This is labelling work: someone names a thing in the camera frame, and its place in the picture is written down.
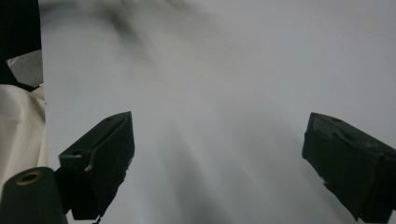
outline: cloth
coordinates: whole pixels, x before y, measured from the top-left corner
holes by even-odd
[[[0,85],[0,196],[15,174],[47,166],[44,95]]]

